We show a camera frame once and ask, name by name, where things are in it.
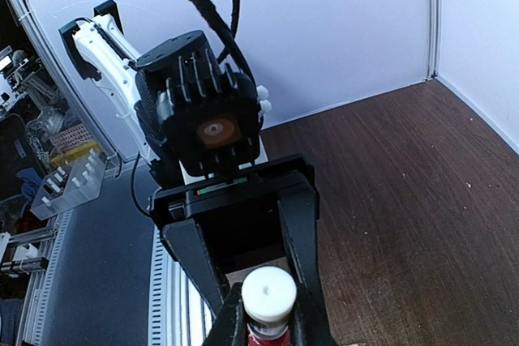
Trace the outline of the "white nail polish cap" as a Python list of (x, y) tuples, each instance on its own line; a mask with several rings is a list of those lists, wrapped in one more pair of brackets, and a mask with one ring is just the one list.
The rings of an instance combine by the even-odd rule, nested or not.
[(259, 267), (245, 277), (241, 296), (251, 318), (262, 323), (277, 323), (291, 313), (297, 287), (287, 271), (274, 266)]

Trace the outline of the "red nail polish bottle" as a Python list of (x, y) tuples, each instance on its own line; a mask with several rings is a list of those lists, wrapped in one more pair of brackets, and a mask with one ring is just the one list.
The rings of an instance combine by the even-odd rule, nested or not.
[(290, 314), (247, 315), (248, 345), (289, 346)]

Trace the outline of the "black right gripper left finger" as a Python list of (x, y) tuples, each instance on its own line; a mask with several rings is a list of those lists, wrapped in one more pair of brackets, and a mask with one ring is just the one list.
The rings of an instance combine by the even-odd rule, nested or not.
[(242, 283), (234, 284), (203, 346), (247, 345), (247, 319), (242, 303)]

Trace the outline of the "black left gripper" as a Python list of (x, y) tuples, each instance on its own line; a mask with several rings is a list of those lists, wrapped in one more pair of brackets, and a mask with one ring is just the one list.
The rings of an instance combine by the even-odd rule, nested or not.
[(323, 304), (314, 184), (314, 166), (296, 154), (241, 170), (231, 181), (204, 180), (152, 196), (161, 242), (213, 318), (229, 293), (217, 265), (259, 265), (285, 253), (296, 280)]

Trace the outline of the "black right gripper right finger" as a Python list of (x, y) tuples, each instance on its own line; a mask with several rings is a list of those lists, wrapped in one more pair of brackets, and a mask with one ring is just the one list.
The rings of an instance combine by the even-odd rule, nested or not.
[(335, 344), (322, 297), (313, 297), (306, 288), (297, 289), (290, 319), (290, 344), (332, 346)]

